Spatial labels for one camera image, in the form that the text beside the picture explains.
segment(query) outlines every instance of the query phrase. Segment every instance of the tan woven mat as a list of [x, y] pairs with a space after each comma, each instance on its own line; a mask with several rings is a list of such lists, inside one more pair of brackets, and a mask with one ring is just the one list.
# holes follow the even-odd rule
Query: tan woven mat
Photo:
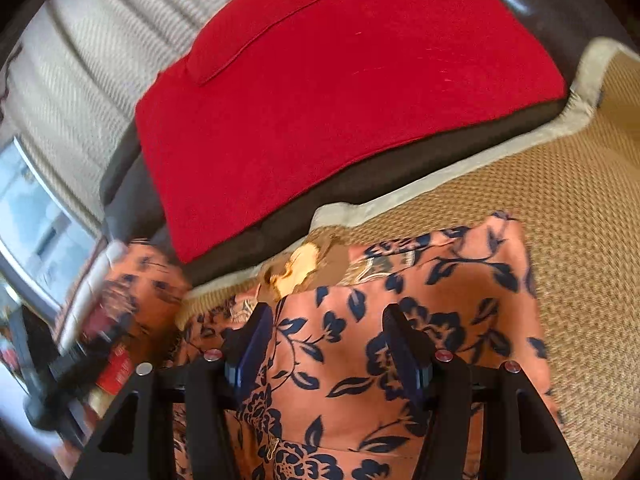
[[610, 480], [640, 436], [640, 62], [618, 54], [583, 131], [446, 182], [353, 228], [350, 243], [524, 222], [554, 392], [584, 480]]

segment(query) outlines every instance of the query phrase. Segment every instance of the red fabric fold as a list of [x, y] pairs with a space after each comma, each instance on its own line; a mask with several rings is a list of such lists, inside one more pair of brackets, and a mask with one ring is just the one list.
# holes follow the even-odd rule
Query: red fabric fold
[[500, 0], [233, 0], [136, 123], [188, 262], [356, 161], [564, 94]]

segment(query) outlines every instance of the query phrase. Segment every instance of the folded red garment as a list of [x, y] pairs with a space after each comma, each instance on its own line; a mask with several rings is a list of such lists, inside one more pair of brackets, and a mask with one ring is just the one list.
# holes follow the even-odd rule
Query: folded red garment
[[356, 161], [564, 94], [500, 0], [233, 0], [136, 123], [188, 262]]

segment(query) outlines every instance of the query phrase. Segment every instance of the screw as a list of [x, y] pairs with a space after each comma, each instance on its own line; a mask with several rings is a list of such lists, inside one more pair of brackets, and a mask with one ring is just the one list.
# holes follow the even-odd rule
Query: screw
[[453, 354], [449, 350], [436, 350], [436, 359], [442, 363], [448, 363], [453, 359]]
[[210, 363], [212, 363], [213, 361], [218, 361], [222, 359], [222, 357], [222, 351], [218, 350], [217, 348], [212, 348], [211, 350], [207, 350], [206, 352], [204, 352], [204, 360], [209, 361]]
[[520, 370], [522, 370], [522, 367], [520, 366], [519, 362], [508, 360], [504, 362], [504, 369], [507, 370], [510, 374], [517, 374]]
[[140, 376], [149, 375], [153, 369], [154, 367], [151, 363], [140, 363], [136, 366], [136, 373]]

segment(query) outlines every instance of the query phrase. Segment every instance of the window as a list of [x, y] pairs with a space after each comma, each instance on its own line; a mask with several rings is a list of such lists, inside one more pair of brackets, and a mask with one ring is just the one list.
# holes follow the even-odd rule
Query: window
[[0, 253], [50, 307], [65, 301], [94, 238], [47, 189], [14, 140], [0, 153]]

